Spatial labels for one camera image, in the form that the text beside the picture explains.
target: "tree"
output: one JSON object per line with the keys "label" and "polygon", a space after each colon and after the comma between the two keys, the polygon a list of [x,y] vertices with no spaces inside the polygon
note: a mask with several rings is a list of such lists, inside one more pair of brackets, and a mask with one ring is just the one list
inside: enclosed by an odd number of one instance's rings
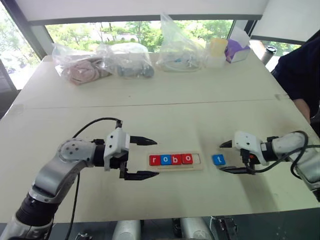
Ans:
{"label": "tree", "polygon": [[90,36],[92,29],[87,24],[57,24],[46,26],[53,41],[72,49],[89,51],[90,45],[95,44]]}
{"label": "tree", "polygon": [[145,32],[141,44],[148,48],[149,52],[158,52],[164,37],[162,35],[161,29],[152,29]]}
{"label": "tree", "polygon": [[5,67],[17,70],[27,64],[35,66],[39,63],[38,56],[2,4],[0,4],[0,15],[0,53]]}
{"label": "tree", "polygon": [[102,29],[102,31],[106,34],[111,34],[113,41],[117,41],[118,35],[128,33],[128,31],[129,31],[128,29],[125,29],[124,27],[112,26],[111,22],[109,22],[108,24],[109,24],[109,27],[104,27]]}
{"label": "tree", "polygon": [[102,22],[96,22],[96,23],[92,23],[94,25],[94,28],[96,30],[96,32],[98,33],[100,39],[101,39],[101,42],[103,43],[104,42],[104,27],[102,26]]}
{"label": "tree", "polygon": [[231,29],[232,20],[202,20],[203,27],[210,31],[211,35],[205,35],[205,40],[210,38],[227,38]]}
{"label": "tree", "polygon": [[128,21],[126,23],[130,33],[133,33],[138,38],[138,43],[144,40],[145,36],[150,33],[150,21]]}

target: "plastic bag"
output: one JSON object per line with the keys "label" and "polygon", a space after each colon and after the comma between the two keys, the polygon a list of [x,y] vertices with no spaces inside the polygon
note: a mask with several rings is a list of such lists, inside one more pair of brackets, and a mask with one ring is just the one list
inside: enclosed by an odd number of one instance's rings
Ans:
{"label": "plastic bag", "polygon": [[101,44],[97,53],[104,56],[107,70],[125,78],[150,78],[155,74],[148,49],[140,43]]}
{"label": "plastic bag", "polygon": [[204,48],[193,42],[167,14],[162,13],[163,43],[157,66],[168,72],[193,72],[202,67]]}
{"label": "plastic bag", "polygon": [[57,73],[76,85],[92,82],[109,76],[104,57],[95,52],[75,50],[58,43],[54,43],[52,58]]}

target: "dark sleeve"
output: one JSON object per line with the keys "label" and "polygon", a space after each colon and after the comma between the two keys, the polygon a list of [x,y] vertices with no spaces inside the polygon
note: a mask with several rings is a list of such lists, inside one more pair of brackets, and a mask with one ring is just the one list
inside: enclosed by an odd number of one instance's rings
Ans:
{"label": "dark sleeve", "polygon": [[292,100],[304,99],[312,111],[319,105],[320,38],[280,57],[273,76]]}

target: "red letter tile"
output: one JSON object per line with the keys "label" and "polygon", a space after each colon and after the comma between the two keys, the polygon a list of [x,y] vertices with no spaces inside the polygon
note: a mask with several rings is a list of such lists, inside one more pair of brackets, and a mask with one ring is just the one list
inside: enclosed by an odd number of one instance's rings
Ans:
{"label": "red letter tile", "polygon": [[182,164],[193,164],[194,161],[192,159],[192,155],[190,153],[188,154],[182,154]]}
{"label": "red letter tile", "polygon": [[182,157],[180,154],[173,154],[171,155],[171,164],[172,165],[181,165],[182,164]]}
{"label": "red letter tile", "polygon": [[160,155],[150,155],[149,156],[149,165],[150,166],[160,166],[161,165]]}

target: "purple tissue box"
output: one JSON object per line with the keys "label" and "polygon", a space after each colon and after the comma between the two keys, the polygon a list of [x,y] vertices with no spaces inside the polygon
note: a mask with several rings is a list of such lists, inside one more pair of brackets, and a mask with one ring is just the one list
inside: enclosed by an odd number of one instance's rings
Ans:
{"label": "purple tissue box", "polygon": [[250,52],[250,47],[245,46],[244,48],[241,45],[232,39],[228,39],[228,45],[225,49],[225,57],[229,63],[235,63],[242,60],[245,60]]}

